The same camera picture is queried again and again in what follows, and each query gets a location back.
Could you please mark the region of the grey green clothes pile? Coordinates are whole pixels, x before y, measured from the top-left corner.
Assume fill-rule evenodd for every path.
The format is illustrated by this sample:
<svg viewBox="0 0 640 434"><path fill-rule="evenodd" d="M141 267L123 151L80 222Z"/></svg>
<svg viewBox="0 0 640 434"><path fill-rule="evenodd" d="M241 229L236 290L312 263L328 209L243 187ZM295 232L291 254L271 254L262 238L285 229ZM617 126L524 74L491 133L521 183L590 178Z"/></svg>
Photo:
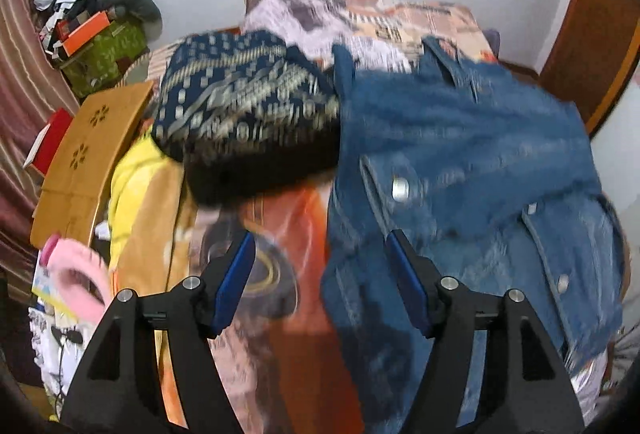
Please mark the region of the grey green clothes pile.
<svg viewBox="0 0 640 434"><path fill-rule="evenodd" d="M88 16L107 12L111 20L133 17L150 41L160 38L163 31L162 13L153 0L34 0L34 5L38 12L49 13L39 30L41 41L51 38L59 22L68 23L83 12Z"/></svg>

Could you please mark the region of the newspaper print bed blanket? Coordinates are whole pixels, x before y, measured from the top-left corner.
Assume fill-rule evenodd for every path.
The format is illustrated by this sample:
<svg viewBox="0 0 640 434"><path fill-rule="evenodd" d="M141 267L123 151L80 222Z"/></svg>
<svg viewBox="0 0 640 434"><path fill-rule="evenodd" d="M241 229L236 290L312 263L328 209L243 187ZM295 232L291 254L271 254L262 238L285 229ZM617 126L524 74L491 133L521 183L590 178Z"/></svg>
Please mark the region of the newspaper print bed blanket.
<svg viewBox="0 0 640 434"><path fill-rule="evenodd" d="M500 37L478 26L463 5L398 0L246 0L242 31L268 30L321 67L343 43L363 68L405 72L425 36L452 41L474 60L493 62ZM326 213L332 181L323 176L239 206L195 215L189 272L227 249L245 227L256 260L232 324L210 342L224 391L247 433L358 433L357 393L323 310L321 276L328 263Z"/></svg>

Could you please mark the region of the yellow garment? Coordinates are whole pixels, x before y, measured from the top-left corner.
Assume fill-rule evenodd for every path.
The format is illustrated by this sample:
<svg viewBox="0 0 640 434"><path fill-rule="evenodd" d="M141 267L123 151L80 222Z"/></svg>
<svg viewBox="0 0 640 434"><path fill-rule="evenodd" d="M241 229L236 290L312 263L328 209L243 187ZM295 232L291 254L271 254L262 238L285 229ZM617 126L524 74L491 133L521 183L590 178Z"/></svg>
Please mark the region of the yellow garment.
<svg viewBox="0 0 640 434"><path fill-rule="evenodd" d="M194 215L182 165L162 154L152 137L134 142L111 181L108 271L114 295L122 289L156 295L183 280Z"/></svg>

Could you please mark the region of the red book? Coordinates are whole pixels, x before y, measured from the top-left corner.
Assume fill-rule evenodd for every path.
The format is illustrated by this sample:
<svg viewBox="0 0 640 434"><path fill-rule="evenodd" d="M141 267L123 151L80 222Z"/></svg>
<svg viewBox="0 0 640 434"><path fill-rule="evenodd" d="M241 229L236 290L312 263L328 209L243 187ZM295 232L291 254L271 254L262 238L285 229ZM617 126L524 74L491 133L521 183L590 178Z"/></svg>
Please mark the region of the red book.
<svg viewBox="0 0 640 434"><path fill-rule="evenodd" d="M32 143L23 162L23 168L45 177L73 119L73 115L66 109L55 110Z"/></svg>

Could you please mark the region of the striped maroon curtain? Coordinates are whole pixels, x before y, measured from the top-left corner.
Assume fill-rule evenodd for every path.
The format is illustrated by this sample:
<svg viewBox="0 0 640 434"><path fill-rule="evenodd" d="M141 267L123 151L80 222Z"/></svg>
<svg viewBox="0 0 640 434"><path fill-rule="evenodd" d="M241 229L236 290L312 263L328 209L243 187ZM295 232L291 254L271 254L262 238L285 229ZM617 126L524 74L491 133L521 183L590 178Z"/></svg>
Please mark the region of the striped maroon curtain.
<svg viewBox="0 0 640 434"><path fill-rule="evenodd" d="M29 235L39 189L23 162L56 109L78 109L41 49L42 22L32 0L1 0L1 275L17 302L30 298L37 256Z"/></svg>

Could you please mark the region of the pink slipper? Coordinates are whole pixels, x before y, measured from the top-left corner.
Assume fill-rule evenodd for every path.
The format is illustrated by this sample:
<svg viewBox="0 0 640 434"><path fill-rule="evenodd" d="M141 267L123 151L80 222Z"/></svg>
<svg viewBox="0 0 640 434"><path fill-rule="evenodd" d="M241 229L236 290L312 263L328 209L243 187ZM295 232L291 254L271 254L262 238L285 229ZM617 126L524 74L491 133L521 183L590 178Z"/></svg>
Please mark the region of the pink slipper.
<svg viewBox="0 0 640 434"><path fill-rule="evenodd" d="M49 237L41 251L53 288L75 317L97 325L113 300L101 255L75 239Z"/></svg>

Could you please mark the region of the brown carved wooden board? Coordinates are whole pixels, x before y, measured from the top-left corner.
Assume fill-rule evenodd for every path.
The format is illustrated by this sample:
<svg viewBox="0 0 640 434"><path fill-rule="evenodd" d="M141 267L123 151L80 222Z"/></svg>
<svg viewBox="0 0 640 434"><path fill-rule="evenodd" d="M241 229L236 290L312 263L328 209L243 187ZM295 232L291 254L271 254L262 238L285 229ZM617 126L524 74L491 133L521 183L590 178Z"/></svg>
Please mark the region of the brown carved wooden board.
<svg viewBox="0 0 640 434"><path fill-rule="evenodd" d="M80 106L44 177L30 243L58 234L89 246L105 209L115 165L130 145L153 92L151 81L96 92Z"/></svg>

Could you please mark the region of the green patterned storage box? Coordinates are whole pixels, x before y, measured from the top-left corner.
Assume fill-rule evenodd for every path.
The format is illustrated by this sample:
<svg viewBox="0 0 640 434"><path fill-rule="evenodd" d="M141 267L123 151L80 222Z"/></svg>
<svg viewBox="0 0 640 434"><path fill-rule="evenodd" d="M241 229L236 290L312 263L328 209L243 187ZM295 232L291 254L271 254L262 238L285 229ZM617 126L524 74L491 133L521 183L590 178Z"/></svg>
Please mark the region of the green patterned storage box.
<svg viewBox="0 0 640 434"><path fill-rule="evenodd" d="M148 47L142 26L114 20L60 66L76 98L114 87Z"/></svg>

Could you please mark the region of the wooden door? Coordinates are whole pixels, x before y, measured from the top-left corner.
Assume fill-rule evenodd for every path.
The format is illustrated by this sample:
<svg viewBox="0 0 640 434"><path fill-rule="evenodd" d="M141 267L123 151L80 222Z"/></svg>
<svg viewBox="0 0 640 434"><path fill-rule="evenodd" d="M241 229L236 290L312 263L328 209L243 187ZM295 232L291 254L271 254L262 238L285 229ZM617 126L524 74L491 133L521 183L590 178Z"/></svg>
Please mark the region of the wooden door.
<svg viewBox="0 0 640 434"><path fill-rule="evenodd" d="M577 106L598 131L639 61L639 0L570 0L541 87Z"/></svg>

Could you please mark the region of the orange box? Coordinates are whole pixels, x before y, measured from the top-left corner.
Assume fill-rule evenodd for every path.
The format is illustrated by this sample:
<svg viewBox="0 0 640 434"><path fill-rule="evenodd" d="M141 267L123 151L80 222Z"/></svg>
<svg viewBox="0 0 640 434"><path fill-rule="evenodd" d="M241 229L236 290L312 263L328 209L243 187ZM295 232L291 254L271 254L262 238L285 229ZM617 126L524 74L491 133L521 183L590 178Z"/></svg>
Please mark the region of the orange box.
<svg viewBox="0 0 640 434"><path fill-rule="evenodd" d="M107 12L97 12L68 35L62 43L65 54L71 57L108 26L110 26L110 20Z"/></svg>

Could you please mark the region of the blue denim jacket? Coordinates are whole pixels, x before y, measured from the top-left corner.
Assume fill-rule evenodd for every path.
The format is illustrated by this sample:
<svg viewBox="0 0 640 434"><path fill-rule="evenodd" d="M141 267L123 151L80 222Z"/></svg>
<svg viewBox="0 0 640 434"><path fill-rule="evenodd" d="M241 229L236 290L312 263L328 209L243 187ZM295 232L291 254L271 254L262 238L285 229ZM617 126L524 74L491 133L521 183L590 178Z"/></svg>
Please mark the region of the blue denim jacket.
<svg viewBox="0 0 640 434"><path fill-rule="evenodd" d="M472 290L523 291L573 376L622 323L623 234L576 107L423 45L413 72L333 49L341 141L321 296L369 433L400 430L432 350L384 252L395 229Z"/></svg>

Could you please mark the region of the navy patterned folded cloth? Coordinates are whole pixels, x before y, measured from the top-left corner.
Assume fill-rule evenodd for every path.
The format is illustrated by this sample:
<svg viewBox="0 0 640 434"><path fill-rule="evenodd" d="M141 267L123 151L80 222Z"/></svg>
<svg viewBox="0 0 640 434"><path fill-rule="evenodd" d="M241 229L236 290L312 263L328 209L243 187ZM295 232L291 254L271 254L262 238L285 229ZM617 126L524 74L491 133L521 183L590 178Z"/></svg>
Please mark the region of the navy patterned folded cloth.
<svg viewBox="0 0 640 434"><path fill-rule="evenodd" d="M160 83L152 139L195 201L217 206L334 169L340 101L315 62L267 30L190 35Z"/></svg>

